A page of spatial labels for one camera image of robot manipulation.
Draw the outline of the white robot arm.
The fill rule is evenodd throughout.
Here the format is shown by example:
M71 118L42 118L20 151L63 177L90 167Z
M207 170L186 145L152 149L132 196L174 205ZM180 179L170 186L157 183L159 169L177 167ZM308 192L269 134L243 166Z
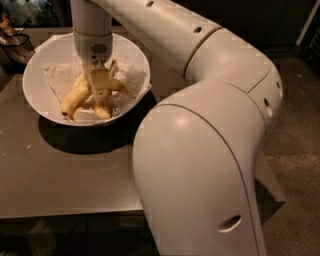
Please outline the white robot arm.
M133 172L162 256L266 256L255 188L283 194L263 147L279 117L274 64L172 0L70 0L76 49L96 60L120 23L186 81L141 122Z

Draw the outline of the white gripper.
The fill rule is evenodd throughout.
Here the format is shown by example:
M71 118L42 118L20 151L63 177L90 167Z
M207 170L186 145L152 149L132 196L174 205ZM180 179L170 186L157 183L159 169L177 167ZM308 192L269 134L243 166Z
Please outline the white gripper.
M93 62L97 60L106 62L110 59L113 51L113 34L91 36L74 30L73 37L75 50L78 56L85 61L82 63L82 71L84 78L91 84L93 98L96 102L103 102L110 95L107 87L109 70L96 68Z

